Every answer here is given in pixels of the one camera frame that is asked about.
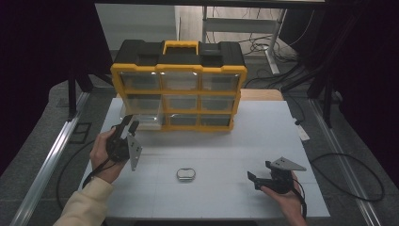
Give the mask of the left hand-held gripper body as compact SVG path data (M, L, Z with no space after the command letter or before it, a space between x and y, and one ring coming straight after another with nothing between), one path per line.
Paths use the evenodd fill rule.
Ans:
M142 152L142 145L128 132L121 131L121 125L114 126L115 133L106 142L108 157L114 162L130 161L131 170L135 171Z

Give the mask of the aluminium floor rail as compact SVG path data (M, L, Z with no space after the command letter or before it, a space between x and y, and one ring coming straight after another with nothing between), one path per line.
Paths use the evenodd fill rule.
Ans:
M76 113L67 120L61 131L59 132L56 141L47 154L40 170L35 177L31 187L29 187L21 205L19 206L14 218L9 226L26 226L31 219L40 198L47 187L51 176L53 175L56 165L65 150L65 147L70 140L72 132L81 118L83 109L88 101L90 94L82 92L77 100Z
M344 151L340 142L338 141L333 130L331 128L328 128L326 123L322 119L322 107L318 104L316 100L313 99L309 99L309 104L314 116L316 117L323 131L323 134L327 139L327 143L330 149L332 150L333 153L338 155L338 162L343 172L345 181L348 187L350 188L350 191L357 196L367 198L366 190L360 184L360 181L356 173L354 172L353 168L350 166L349 159L343 156ZM357 200L357 204L368 226L382 226L376 214L374 206L372 205L371 202Z

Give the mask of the person's right hand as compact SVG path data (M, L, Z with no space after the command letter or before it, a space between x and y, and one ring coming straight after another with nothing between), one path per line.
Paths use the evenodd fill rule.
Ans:
M266 186L262 186L261 191L279 205L280 211L286 219L302 217L300 199L293 191L286 194L279 194Z

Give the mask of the person's left hand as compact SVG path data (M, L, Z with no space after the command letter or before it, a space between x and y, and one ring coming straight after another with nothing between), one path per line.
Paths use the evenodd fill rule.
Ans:
M105 160L108 159L108 154L106 151L107 140L115 133L115 129L111 128L109 131L100 133L95 141L92 150L90 151L89 158L92 168L97 169ZM102 171L96 174L96 177L112 184L119 176L124 168L126 162L115 163L109 160Z

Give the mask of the white table mat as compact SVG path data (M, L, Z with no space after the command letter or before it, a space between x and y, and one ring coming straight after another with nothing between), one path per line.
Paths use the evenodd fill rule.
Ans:
M311 218L328 210L284 101L240 103L230 132L139 131L143 150L135 171L125 167L108 199L107 215L123 219L269 219L279 207L254 188L247 172L266 178L265 161L285 157L297 173ZM178 169L196 177L180 182Z

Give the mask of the yellow black drawer organizer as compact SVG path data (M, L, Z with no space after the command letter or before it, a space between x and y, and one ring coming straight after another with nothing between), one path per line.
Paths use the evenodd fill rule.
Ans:
M111 73L124 105L162 111L161 131L230 131L247 66L237 42L125 40Z

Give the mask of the white power strip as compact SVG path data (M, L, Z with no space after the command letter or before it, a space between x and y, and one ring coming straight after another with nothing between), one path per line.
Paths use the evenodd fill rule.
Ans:
M302 141L308 141L308 140L310 140L311 138L310 138L309 135L306 133L306 131L303 129L303 127L302 127L302 125L301 125L301 121L300 121L300 120L297 120L296 118L293 118L293 121L294 121L295 126L296 126L296 128L297 128L297 132L298 132L298 135L299 135L300 139L301 139Z

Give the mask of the white metal desk frame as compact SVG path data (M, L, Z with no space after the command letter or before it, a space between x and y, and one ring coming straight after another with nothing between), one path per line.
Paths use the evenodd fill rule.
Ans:
M274 47L277 44L279 32L283 23L286 9L279 9L276 19L255 18L224 18L208 15L208 7L202 8L202 40L206 41L208 32L265 34L270 42L262 46L262 52L267 59L272 74L280 74Z

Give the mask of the clear plastic drawer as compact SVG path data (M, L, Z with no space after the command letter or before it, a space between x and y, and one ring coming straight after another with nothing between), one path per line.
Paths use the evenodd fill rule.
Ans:
M139 121L138 130L160 130L162 128L162 111L159 108L143 109L123 105L120 117L123 119L127 115L132 115L133 121Z

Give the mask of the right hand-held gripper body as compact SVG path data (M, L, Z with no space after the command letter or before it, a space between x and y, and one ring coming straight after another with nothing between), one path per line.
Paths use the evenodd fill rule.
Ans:
M294 187L293 170L306 171L307 169L285 157L280 157L271 162L271 178L260 178L262 186L266 186L279 194L288 193Z

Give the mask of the black metal stand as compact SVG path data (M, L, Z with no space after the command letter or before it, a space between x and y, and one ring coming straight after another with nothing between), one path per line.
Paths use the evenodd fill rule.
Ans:
M308 97L316 99L324 93L322 119L328 128L331 128L331 105L333 95L333 74L332 73L318 73L307 91Z
M88 75L76 77L74 74L68 78L68 100L69 100L69 116L68 121L72 121L77 112L76 85L79 85L83 92L91 92L93 84Z

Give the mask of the small silver metal tin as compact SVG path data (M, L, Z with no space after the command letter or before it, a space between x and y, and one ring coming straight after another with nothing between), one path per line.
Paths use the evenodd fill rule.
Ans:
M195 179L196 172L191 168L178 169L176 177L180 182L191 182Z

